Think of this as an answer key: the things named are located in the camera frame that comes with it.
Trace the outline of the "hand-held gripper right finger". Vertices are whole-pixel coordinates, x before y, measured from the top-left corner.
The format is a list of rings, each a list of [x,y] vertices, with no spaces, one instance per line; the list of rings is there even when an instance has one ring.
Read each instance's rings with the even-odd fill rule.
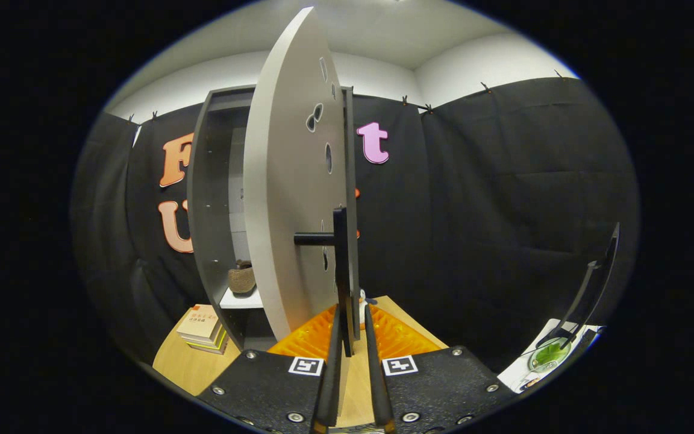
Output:
[[[386,433],[457,433],[517,394],[464,346],[381,357],[380,309],[364,308],[375,425]]]

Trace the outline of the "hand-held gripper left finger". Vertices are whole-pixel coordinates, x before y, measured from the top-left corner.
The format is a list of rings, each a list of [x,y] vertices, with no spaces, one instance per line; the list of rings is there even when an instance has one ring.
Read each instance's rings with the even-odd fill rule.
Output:
[[[196,398],[255,433],[325,433],[336,422],[342,367],[339,305],[289,335],[324,357],[244,350]]]

